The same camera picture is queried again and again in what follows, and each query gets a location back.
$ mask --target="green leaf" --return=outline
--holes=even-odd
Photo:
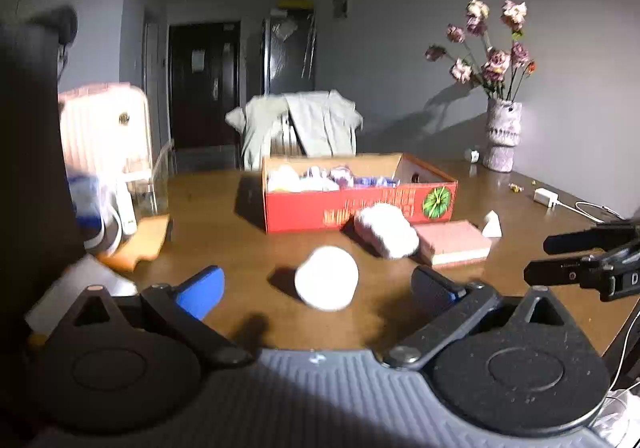
[[[439,219],[449,209],[451,203],[451,191],[442,186],[434,188],[422,202],[422,213],[429,219]]]

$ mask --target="dark brown door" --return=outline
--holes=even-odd
[[[171,134],[175,148],[237,145],[225,114],[239,104],[240,22],[169,28]]]

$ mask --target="red cardboard box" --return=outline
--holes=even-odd
[[[331,169],[347,166],[358,177],[393,177],[396,188],[359,188],[337,192],[267,192],[269,172],[283,164],[302,175],[311,166]],[[415,175],[418,182],[412,183]],[[411,155],[356,155],[355,157],[269,157],[262,162],[262,191],[267,233],[342,227],[360,208],[389,203],[402,209],[412,224],[451,219],[458,181]]]

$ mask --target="black robotic claw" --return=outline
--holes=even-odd
[[[608,302],[640,293],[640,219],[597,224],[592,229],[553,235],[543,245],[547,254],[602,249],[587,254],[529,262],[524,280],[529,285],[579,284],[596,289]]]

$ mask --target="textured vase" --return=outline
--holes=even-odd
[[[489,141],[482,164],[496,172],[513,169],[514,148],[520,144],[522,103],[490,99],[486,118]]]

